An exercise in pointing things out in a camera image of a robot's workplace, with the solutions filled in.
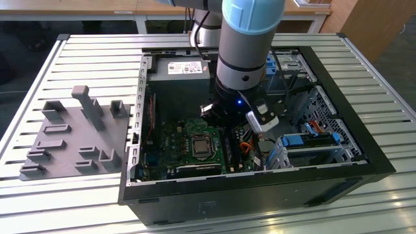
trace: white sticker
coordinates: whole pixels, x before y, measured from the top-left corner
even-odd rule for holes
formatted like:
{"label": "white sticker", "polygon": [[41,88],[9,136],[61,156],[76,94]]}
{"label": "white sticker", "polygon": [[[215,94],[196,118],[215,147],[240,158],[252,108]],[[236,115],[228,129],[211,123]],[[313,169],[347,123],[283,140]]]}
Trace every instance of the white sticker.
{"label": "white sticker", "polygon": [[196,74],[203,73],[201,62],[171,62],[168,64],[168,74]]}
{"label": "white sticker", "polygon": [[132,14],[132,11],[115,11],[115,14]]}
{"label": "white sticker", "polygon": [[261,164],[260,159],[257,157],[255,157],[255,164],[257,164],[259,166]]}

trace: power supply label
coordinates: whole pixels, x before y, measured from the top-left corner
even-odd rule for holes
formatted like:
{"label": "power supply label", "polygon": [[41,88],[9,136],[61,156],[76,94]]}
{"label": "power supply label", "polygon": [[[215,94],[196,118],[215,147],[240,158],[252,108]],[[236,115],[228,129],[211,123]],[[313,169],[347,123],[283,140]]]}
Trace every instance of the power supply label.
{"label": "power supply label", "polygon": [[168,64],[168,74],[197,74],[203,73],[203,65],[200,61],[196,62],[171,62]]}

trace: wooden desk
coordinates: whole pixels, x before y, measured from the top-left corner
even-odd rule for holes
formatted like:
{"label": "wooden desk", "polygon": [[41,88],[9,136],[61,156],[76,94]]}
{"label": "wooden desk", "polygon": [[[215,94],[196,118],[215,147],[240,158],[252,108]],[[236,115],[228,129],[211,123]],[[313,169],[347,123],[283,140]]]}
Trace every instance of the wooden desk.
{"label": "wooden desk", "polygon": [[[159,3],[156,0],[137,0],[137,14],[140,15],[183,15],[184,8]],[[329,15],[329,8],[300,8],[293,0],[285,0],[285,15]]]}
{"label": "wooden desk", "polygon": [[[281,27],[297,29],[296,23],[307,22],[308,33],[317,33],[331,12],[328,8],[300,8],[285,0]],[[183,7],[156,0],[0,0],[0,21],[135,20],[139,33],[147,34],[147,20],[183,18]]]}
{"label": "wooden desk", "polygon": [[[183,20],[184,8],[159,3],[156,0],[137,0],[136,23],[139,33],[145,34],[147,20]],[[300,8],[293,0],[285,0],[285,15],[283,20],[312,21],[308,33],[319,33],[327,16],[332,13],[329,8]]]}
{"label": "wooden desk", "polygon": [[0,20],[133,20],[136,5],[137,0],[0,0]]}

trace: slotted metal table surface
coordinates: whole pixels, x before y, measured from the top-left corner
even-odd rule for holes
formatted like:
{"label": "slotted metal table surface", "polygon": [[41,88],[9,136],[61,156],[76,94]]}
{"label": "slotted metal table surface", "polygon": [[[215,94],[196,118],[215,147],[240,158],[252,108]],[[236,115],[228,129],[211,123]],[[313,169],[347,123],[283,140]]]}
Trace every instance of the slotted metal table surface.
{"label": "slotted metal table surface", "polygon": [[188,46],[184,35],[73,35],[56,42],[0,142],[0,233],[416,232],[415,112],[348,39],[333,34],[277,34],[273,45],[313,48],[396,174],[331,205],[153,227],[145,227],[128,207],[116,204],[120,174],[19,181],[45,101],[79,106],[71,89],[88,85],[101,105],[121,99],[133,112],[141,48]]}

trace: green motherboard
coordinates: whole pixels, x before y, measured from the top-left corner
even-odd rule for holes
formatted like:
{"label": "green motherboard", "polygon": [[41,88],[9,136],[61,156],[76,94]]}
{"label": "green motherboard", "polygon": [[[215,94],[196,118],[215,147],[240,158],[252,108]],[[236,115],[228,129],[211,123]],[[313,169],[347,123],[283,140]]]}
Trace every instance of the green motherboard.
{"label": "green motherboard", "polygon": [[[243,133],[243,127],[237,127],[233,133],[237,144]],[[201,176],[197,172],[211,170],[209,167],[213,167],[216,175],[248,172],[253,169],[251,156],[247,156],[245,160],[240,156],[236,159],[227,158],[220,130],[208,127],[201,119],[163,122],[157,139],[157,150],[145,154],[145,180],[177,178],[175,174],[177,176],[179,169],[185,171],[184,173],[191,173],[185,177]]]}

